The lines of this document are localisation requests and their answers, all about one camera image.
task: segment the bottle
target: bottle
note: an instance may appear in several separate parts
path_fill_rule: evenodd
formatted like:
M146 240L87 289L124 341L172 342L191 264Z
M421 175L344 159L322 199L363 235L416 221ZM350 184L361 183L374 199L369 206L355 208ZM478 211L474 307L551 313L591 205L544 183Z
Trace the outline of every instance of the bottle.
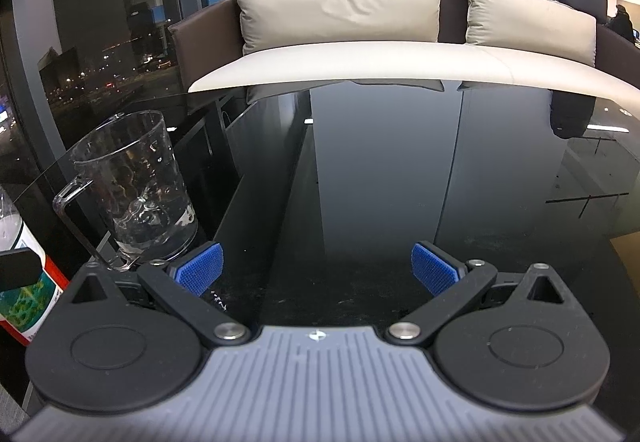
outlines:
M0 187L0 251L29 247L42 263L36 284L0 292L0 326L18 342L28 345L56 303L68 280L22 220L4 189Z

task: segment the metal screw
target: metal screw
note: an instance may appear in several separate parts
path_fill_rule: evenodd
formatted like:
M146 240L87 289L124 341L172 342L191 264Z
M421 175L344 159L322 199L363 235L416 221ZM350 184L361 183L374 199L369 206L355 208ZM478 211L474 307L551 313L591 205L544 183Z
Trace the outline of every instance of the metal screw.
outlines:
M389 333L396 339L415 339L420 335L420 327L413 323L394 323L389 327Z
M238 323L220 323L213 333L216 337L225 341L233 341L241 338L246 333L246 327Z

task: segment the pitcher handle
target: pitcher handle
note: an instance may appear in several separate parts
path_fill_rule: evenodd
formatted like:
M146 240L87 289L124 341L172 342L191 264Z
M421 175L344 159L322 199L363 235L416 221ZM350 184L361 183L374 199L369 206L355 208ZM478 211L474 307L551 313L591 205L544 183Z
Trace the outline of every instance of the pitcher handle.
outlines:
M66 215L65 212L66 205L69 202L75 200L78 195L84 192L84 190L92 183L93 180L87 180L80 176L76 176L73 180L66 184L64 189L56 194L55 198L53 199L53 210L66 225L66 227L71 231L71 233L76 237L76 240L78 240L96 260L100 261L106 268L111 268L109 262L107 262L107 260L103 258L103 256L96 250L96 248L80 231L80 229L78 229L75 223L71 221L71 219Z

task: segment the blue gripper pad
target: blue gripper pad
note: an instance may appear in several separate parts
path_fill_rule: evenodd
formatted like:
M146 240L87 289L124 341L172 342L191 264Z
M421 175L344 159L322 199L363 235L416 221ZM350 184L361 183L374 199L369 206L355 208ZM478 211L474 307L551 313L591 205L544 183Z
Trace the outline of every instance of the blue gripper pad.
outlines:
M458 271L419 243L411 251L414 276L431 294L437 296L460 281Z
M202 296L220 277L225 261L219 243L205 244L203 247L177 268L174 274L175 281L196 296Z

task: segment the black glass table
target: black glass table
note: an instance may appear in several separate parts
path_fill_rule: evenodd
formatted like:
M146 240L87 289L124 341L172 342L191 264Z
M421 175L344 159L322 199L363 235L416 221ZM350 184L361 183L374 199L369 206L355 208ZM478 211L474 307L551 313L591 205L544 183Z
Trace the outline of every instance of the black glass table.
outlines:
M220 296L246 325L380 329L430 300L410 255L428 241L500 271L553 266L610 349L595 401L640 422L640 123L577 93L460 81L324 81L137 101L163 111ZM70 277L88 254L47 209L66 158L17 200ZM75 219L97 245L89 199Z

